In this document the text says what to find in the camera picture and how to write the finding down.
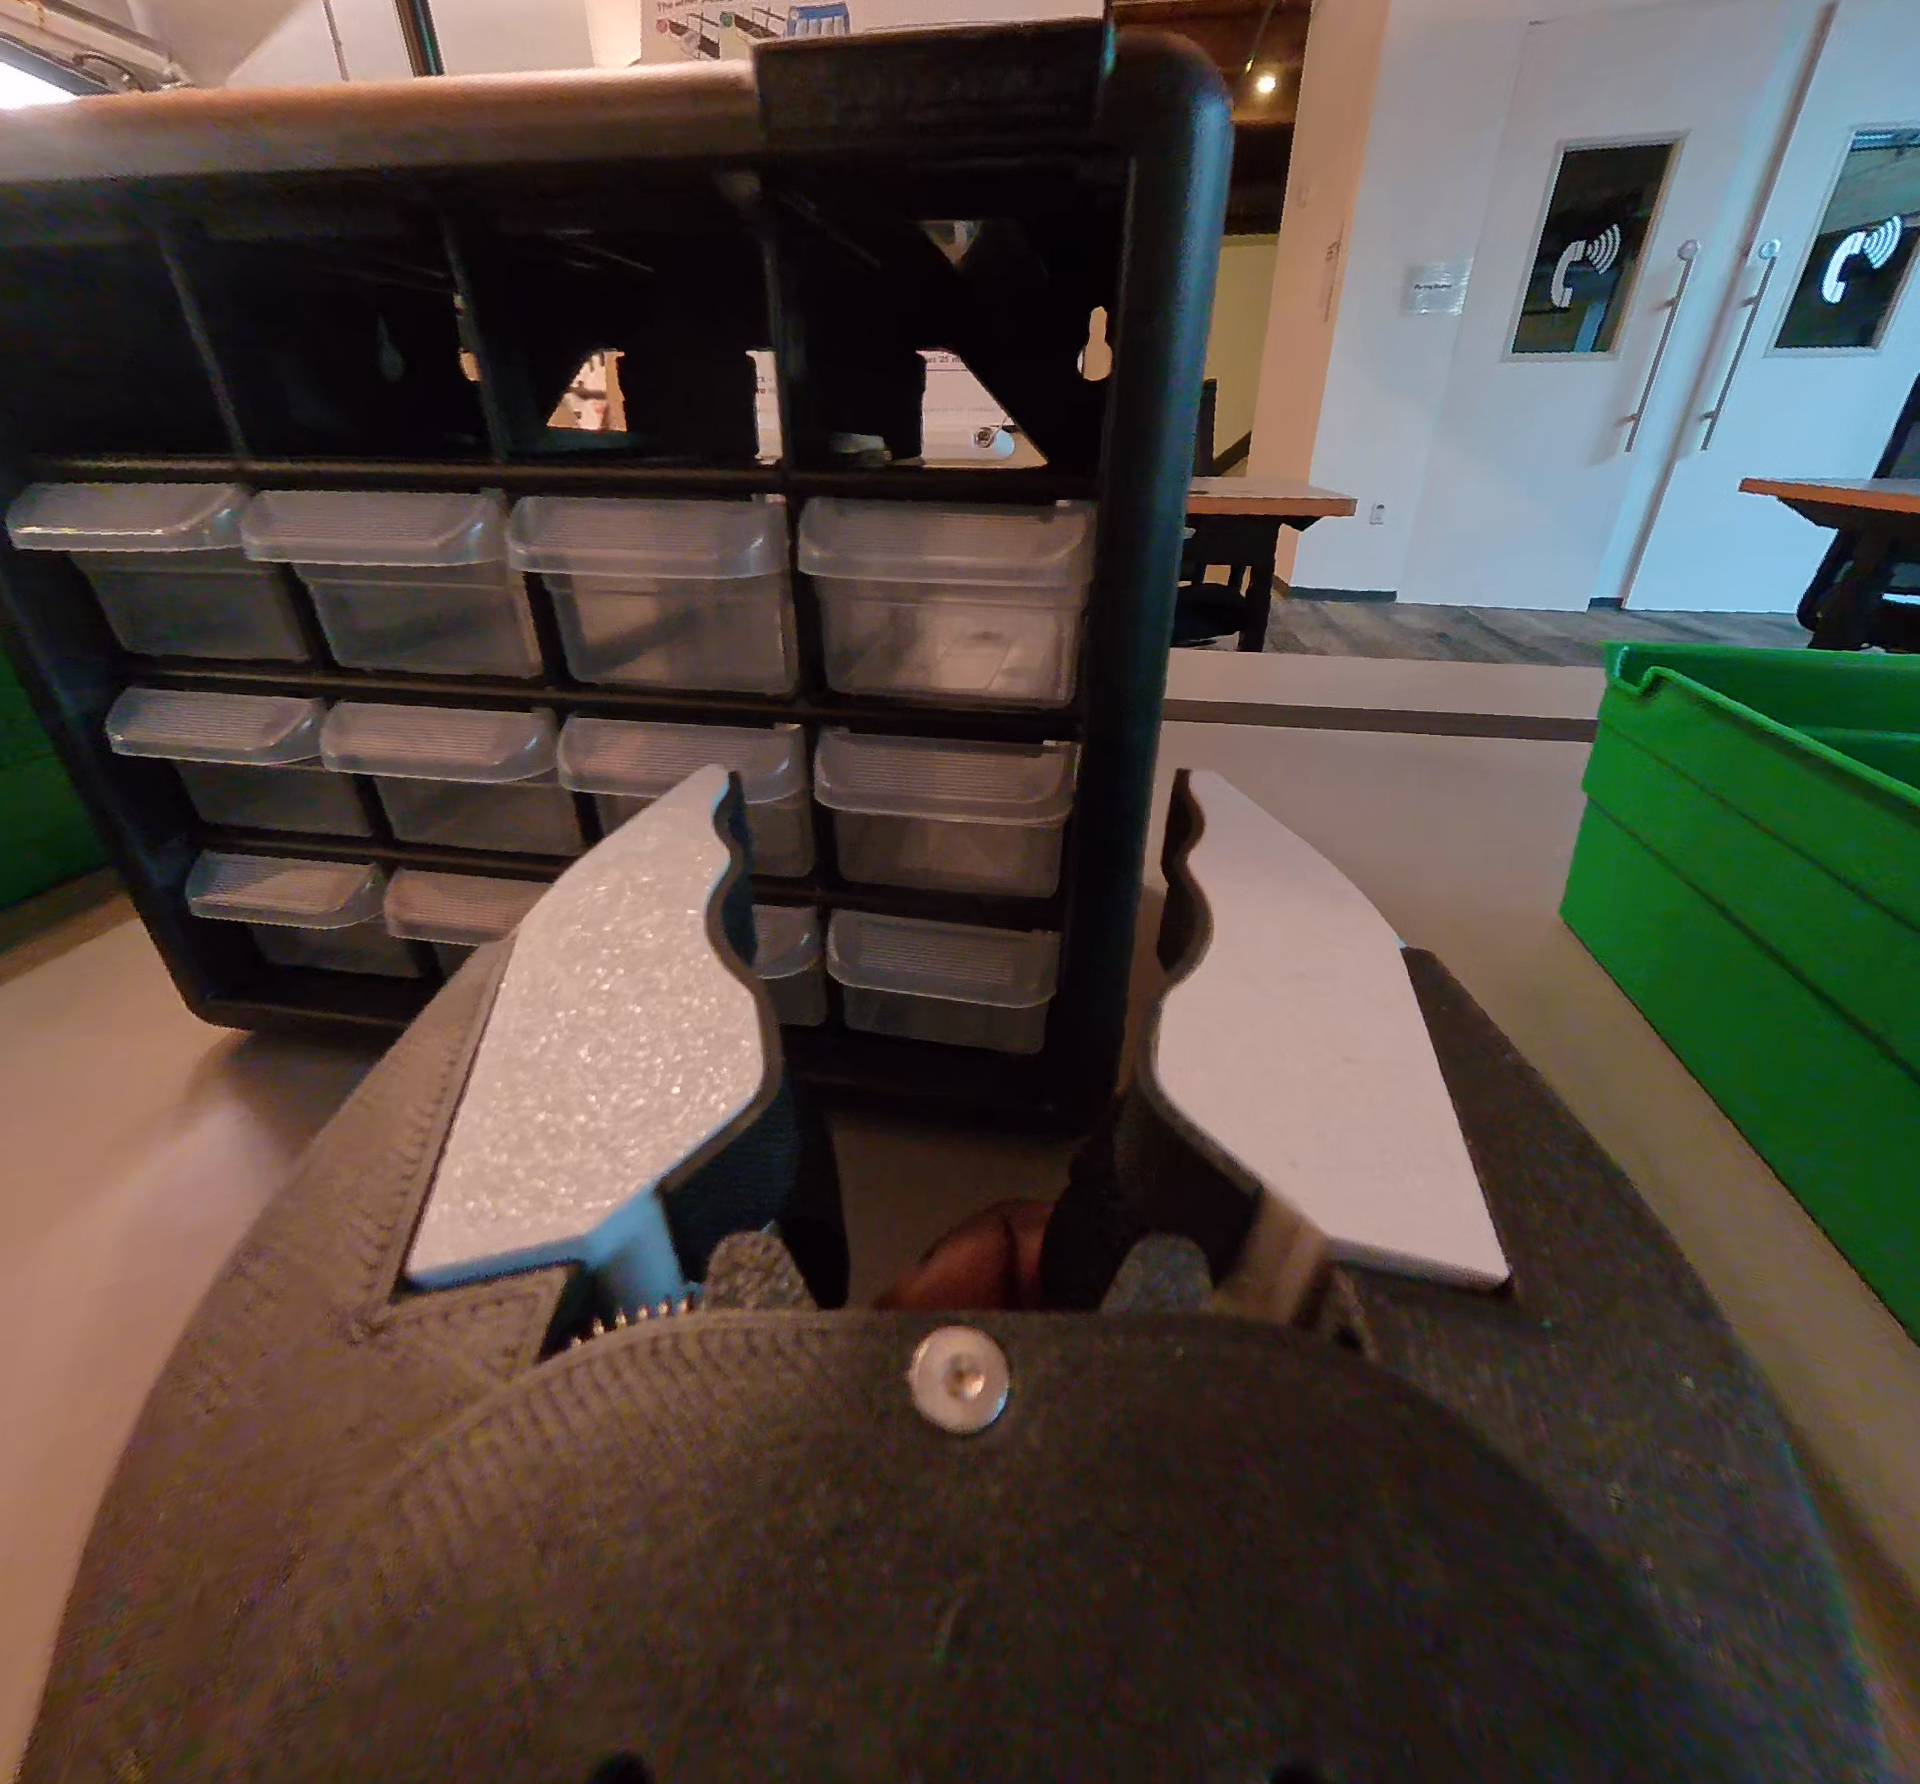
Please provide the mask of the black drawer cabinet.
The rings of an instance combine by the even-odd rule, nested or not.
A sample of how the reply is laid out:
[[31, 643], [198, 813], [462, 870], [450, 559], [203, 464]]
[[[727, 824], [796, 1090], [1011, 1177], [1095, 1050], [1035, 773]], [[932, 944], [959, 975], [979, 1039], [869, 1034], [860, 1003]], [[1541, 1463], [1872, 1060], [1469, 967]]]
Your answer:
[[745, 66], [98, 96], [3, 134], [3, 510], [43, 476], [1091, 505], [1044, 1052], [802, 1095], [1116, 1098], [1225, 91], [1115, 34], [1091, 131], [782, 154]]

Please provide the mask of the set of clear drawers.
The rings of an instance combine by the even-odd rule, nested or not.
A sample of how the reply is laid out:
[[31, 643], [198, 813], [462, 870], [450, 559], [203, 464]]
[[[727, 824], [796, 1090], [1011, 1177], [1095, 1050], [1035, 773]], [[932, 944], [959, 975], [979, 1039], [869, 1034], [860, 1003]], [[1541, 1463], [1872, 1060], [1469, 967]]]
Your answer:
[[18, 658], [185, 999], [395, 1038], [543, 883], [731, 774], [820, 1070], [1044, 1052], [1085, 503], [43, 476]]

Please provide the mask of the white phone booth door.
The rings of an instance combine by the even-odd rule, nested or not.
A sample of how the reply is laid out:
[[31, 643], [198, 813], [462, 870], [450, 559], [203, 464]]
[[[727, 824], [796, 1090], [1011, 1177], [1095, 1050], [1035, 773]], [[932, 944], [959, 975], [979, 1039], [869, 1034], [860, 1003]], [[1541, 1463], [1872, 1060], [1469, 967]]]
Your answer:
[[1830, 533], [1747, 478], [1866, 481], [1916, 381], [1918, 0], [1843, 0], [1810, 64], [1625, 604], [1787, 613]]
[[1495, 355], [1476, 385], [1473, 600], [1621, 581], [1747, 257], [1810, 0], [1693, 0], [1526, 29], [1500, 139]]

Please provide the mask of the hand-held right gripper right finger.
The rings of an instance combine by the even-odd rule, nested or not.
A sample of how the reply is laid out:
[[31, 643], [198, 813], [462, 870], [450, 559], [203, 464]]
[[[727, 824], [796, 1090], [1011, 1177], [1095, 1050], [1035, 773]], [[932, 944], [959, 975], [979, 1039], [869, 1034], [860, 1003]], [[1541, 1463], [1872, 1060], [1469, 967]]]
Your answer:
[[1254, 1201], [1224, 1296], [1286, 1323], [1332, 1268], [1500, 1290], [1510, 1266], [1374, 900], [1212, 771], [1174, 774], [1161, 870], [1142, 1102]]

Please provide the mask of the black textured block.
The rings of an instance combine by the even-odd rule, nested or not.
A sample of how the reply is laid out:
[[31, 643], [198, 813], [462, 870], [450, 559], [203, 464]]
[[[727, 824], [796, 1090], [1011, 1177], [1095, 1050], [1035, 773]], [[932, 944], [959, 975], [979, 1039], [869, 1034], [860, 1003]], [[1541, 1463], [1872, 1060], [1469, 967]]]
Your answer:
[[782, 154], [1029, 146], [1091, 131], [1112, 64], [1103, 20], [760, 42], [758, 116]]

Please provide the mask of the wooden table black legs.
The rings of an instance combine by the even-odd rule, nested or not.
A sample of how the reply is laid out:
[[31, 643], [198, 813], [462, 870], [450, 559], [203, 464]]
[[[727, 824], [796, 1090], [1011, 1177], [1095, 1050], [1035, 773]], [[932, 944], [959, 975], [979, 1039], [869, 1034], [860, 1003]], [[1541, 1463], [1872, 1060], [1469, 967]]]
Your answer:
[[[1281, 532], [1295, 529], [1304, 532], [1317, 523], [1320, 520], [1349, 520], [1357, 512], [1357, 499], [1350, 494], [1324, 489], [1320, 484], [1310, 484], [1305, 481], [1286, 478], [1286, 476], [1255, 476], [1248, 475], [1254, 483], [1271, 483], [1271, 508], [1281, 520], [1278, 528], [1278, 549]], [[1202, 490], [1202, 483], [1193, 478], [1189, 486], [1185, 518], [1197, 518], [1201, 513], [1227, 513], [1231, 505], [1225, 501], [1215, 501]]]
[[1771, 498], [1832, 532], [1876, 533], [1897, 565], [1918, 562], [1918, 481], [1741, 478], [1739, 490]]

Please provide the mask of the green plastic bin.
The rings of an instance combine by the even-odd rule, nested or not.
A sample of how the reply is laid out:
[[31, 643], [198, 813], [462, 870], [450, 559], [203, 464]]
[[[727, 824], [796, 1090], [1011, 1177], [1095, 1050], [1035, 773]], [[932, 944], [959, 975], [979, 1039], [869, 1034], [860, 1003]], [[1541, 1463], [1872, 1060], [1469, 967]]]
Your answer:
[[11, 611], [1, 632], [1, 905], [12, 908], [109, 872], [113, 850], [74, 783], [69, 717]]
[[1561, 915], [1918, 1333], [1918, 662], [1620, 643]]

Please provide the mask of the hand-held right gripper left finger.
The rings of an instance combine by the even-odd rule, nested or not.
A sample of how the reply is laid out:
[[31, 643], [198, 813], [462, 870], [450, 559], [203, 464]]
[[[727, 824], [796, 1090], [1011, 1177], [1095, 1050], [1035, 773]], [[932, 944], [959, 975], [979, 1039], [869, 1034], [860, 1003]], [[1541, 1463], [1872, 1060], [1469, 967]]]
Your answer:
[[529, 913], [402, 1261], [444, 1293], [576, 1268], [599, 1310], [692, 1307], [783, 1212], [783, 1056], [753, 970], [738, 778], [697, 767]]

